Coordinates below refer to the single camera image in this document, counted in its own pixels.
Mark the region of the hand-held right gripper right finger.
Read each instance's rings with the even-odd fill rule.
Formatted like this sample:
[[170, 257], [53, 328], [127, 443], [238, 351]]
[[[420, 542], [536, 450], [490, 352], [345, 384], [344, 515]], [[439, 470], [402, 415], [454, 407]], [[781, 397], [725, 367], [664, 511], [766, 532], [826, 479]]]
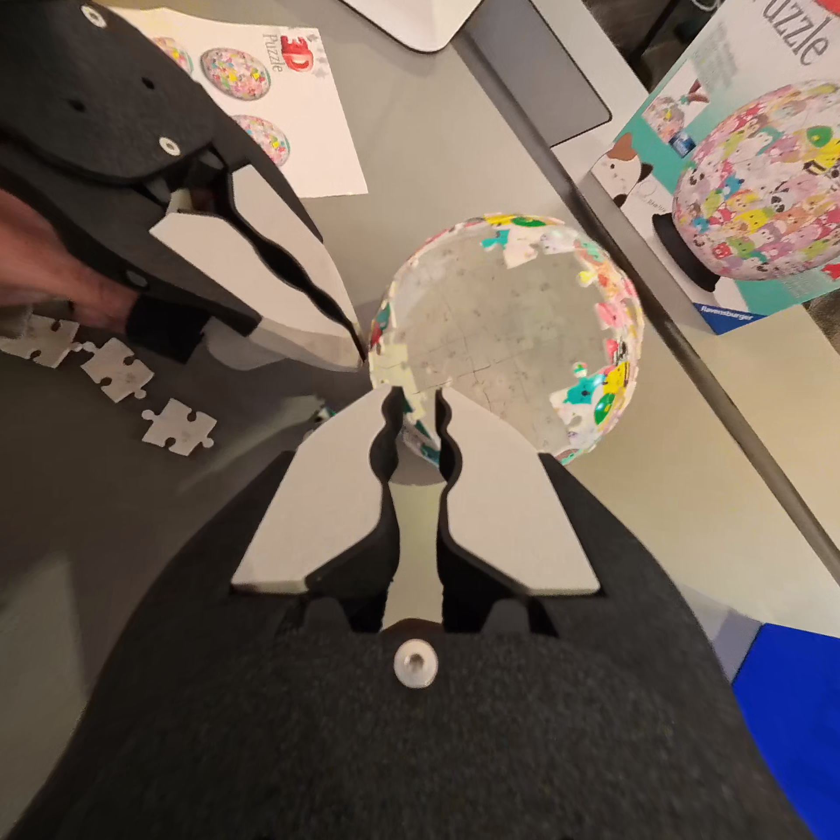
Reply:
[[543, 600], [601, 590], [541, 454], [513, 426], [464, 394], [436, 393], [437, 576], [443, 627], [478, 634], [501, 604], [525, 632]]

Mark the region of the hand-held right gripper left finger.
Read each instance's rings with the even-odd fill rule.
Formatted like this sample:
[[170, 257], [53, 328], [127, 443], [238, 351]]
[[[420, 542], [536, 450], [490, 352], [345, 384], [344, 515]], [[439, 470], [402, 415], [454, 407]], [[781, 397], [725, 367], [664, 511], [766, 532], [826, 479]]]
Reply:
[[390, 480], [403, 389], [381, 385], [299, 445], [231, 580], [250, 595], [328, 598], [356, 632], [382, 630], [400, 561]]

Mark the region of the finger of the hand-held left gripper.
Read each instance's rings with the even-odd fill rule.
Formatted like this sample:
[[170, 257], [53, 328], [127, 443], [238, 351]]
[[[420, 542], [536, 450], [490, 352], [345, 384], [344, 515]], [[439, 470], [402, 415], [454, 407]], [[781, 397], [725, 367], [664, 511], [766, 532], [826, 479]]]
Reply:
[[259, 281], [251, 339], [301, 361], [363, 361], [358, 316], [318, 229], [286, 179], [247, 164], [230, 176], [230, 221], [275, 280]]
[[350, 331], [321, 312], [258, 255], [231, 223], [199, 213], [170, 213], [150, 230], [163, 245], [256, 313], [257, 324], [244, 340], [224, 338], [211, 328], [208, 347], [237, 370], [251, 370], [288, 358], [328, 371], [357, 371], [362, 357]]

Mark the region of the white puzzle pieces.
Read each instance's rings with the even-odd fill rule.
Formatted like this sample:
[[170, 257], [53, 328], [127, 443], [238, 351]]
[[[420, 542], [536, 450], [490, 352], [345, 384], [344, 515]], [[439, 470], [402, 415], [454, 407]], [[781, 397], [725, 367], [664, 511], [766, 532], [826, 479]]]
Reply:
[[[145, 399], [154, 379], [152, 369], [120, 339], [79, 341], [78, 331], [76, 322], [30, 314], [19, 335], [1, 338], [1, 351], [50, 370], [81, 354], [85, 360], [80, 370], [110, 403]], [[216, 419], [176, 399], [170, 398], [159, 411], [145, 407], [141, 418], [148, 425], [142, 442], [174, 455], [187, 457], [214, 446]]]

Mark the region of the colourful puzzle ball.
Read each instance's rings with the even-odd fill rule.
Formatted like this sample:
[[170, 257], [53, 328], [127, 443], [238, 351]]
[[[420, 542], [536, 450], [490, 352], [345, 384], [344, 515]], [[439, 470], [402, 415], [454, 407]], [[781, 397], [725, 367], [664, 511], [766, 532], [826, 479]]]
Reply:
[[449, 387], [563, 464], [632, 400], [645, 319], [606, 249], [558, 218], [474, 217], [426, 242], [373, 316], [373, 386], [401, 387], [403, 441], [437, 464], [435, 394]]

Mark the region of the printed puzzle instruction leaflet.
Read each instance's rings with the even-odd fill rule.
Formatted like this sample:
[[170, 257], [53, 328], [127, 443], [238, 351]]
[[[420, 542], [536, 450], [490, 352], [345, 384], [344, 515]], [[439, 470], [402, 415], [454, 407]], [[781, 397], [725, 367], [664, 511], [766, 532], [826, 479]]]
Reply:
[[300, 198], [368, 192], [320, 33], [113, 7], [245, 131]]

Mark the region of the puzzle ball cardboard box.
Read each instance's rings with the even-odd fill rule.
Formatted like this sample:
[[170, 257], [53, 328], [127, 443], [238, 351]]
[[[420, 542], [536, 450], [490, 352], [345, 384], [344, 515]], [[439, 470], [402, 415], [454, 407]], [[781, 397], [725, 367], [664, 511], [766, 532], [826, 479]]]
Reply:
[[591, 172], [716, 335], [838, 289], [838, 2], [723, 3]]

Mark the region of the person's left hand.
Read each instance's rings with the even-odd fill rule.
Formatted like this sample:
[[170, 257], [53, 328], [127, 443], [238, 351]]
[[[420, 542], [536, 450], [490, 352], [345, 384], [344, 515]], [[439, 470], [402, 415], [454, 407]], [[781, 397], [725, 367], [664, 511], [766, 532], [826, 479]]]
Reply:
[[125, 334], [138, 294], [73, 256], [34, 209], [1, 191], [1, 304], [67, 301], [80, 324]]

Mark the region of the dark grey pad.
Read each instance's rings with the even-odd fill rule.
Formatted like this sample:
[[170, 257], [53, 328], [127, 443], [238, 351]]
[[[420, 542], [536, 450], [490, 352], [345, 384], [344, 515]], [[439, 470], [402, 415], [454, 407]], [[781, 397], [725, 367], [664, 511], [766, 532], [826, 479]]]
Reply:
[[458, 33], [479, 84], [541, 142], [559, 146], [607, 126], [613, 113], [536, 4], [485, 1]]

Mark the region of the blue plastic bin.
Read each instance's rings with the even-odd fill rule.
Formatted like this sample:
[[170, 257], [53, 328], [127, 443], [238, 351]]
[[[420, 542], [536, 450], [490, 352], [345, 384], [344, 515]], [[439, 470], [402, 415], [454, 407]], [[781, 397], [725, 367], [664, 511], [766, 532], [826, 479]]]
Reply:
[[764, 624], [732, 683], [784, 793], [815, 837], [839, 838], [839, 640]]

